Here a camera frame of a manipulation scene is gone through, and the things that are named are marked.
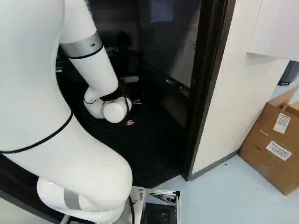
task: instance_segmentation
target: dark door frame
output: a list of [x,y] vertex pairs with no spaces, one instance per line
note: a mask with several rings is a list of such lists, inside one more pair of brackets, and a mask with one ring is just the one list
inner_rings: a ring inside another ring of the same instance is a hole
[[192,170],[228,38],[235,1],[201,0],[186,121],[183,177],[187,181],[194,179]]

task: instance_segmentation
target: black floor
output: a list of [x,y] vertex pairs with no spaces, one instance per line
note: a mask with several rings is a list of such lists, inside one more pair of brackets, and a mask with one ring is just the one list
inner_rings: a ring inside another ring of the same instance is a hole
[[122,155],[133,171],[133,184],[152,188],[182,172],[184,131],[172,116],[148,94],[142,94],[143,105],[133,105],[124,123],[111,126],[92,117],[83,105],[86,83],[57,77],[64,98],[81,125],[93,137]]

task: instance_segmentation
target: black stripe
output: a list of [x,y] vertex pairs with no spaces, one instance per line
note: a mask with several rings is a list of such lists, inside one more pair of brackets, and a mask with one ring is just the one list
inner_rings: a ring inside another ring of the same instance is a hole
[[85,101],[85,98],[84,98],[84,102],[85,102],[86,104],[94,104],[95,101],[93,101],[92,103],[88,103],[88,102]]
[[53,138],[55,135],[57,135],[59,132],[61,132],[68,124],[69,122],[71,121],[73,117],[73,112],[71,112],[71,115],[70,117],[67,119],[67,121],[64,123],[64,125],[62,125],[57,131],[55,131],[54,133],[52,133],[51,135],[49,135],[48,137],[30,145],[30,146],[27,146],[27,147],[24,147],[24,148],[20,148],[20,149],[16,149],[16,150],[13,150],[13,151],[0,151],[0,153],[2,154],[13,154],[13,153],[20,153],[20,152],[24,152],[26,150],[29,150],[29,149],[32,149],[38,145],[41,145],[43,143],[45,143],[46,141],[50,140],[51,138]]
[[103,47],[104,47],[104,45],[102,44],[102,46],[98,50],[96,50],[95,52],[93,52],[91,54],[84,55],[84,56],[79,56],[79,57],[70,57],[70,56],[68,56],[68,58],[70,58],[70,59],[83,59],[83,58],[87,58],[87,57],[93,56],[93,55],[97,54],[98,52],[100,52],[103,49]]

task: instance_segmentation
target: white cabinet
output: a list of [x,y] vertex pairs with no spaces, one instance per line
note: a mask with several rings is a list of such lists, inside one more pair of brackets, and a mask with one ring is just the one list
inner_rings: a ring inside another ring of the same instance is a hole
[[299,61],[299,0],[263,0],[248,52]]

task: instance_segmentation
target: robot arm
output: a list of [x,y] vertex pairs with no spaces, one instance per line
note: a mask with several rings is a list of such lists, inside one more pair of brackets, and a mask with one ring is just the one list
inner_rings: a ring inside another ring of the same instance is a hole
[[[121,215],[130,194],[130,166],[70,115],[55,75],[59,43],[71,46],[96,33],[85,9],[83,0],[1,1],[0,148],[40,177],[38,193],[49,207],[106,224]],[[104,48],[72,62],[90,85],[87,102],[117,88]]]
[[118,80],[83,0],[65,0],[64,25],[59,42],[89,85],[84,105],[90,114],[112,123],[122,121],[127,114],[124,98],[108,102],[100,99],[116,91]]

